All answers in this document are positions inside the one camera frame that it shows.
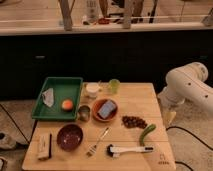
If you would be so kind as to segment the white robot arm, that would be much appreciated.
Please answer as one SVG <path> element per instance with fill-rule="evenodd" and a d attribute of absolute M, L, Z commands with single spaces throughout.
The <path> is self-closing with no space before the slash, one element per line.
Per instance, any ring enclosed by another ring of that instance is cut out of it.
<path fill-rule="evenodd" d="M 181 105 L 186 99 L 194 102 L 209 114 L 213 114 L 213 87 L 205 83 L 207 67 L 192 62 L 170 70 L 165 77 L 166 86 L 158 94 L 163 107 Z"/>

